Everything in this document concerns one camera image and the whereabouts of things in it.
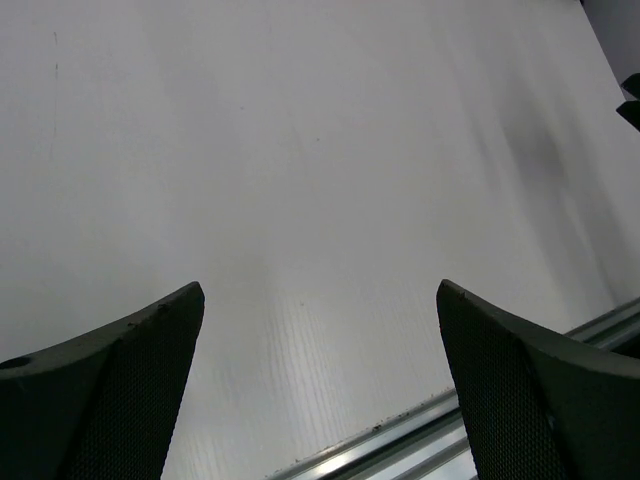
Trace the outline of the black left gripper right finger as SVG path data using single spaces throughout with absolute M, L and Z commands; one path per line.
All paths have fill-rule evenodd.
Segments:
M 571 339 L 449 280 L 436 304 L 479 478 L 638 478 L 637 350 Z

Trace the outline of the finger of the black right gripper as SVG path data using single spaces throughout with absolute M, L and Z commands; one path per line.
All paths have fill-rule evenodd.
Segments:
M 637 131 L 640 131 L 640 73 L 630 75 L 621 83 L 621 88 L 632 99 L 622 103 L 616 112 Z

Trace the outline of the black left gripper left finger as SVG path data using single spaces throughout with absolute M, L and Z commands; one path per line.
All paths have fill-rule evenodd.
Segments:
M 1 365 L 4 479 L 158 479 L 201 329 L 192 282 Z

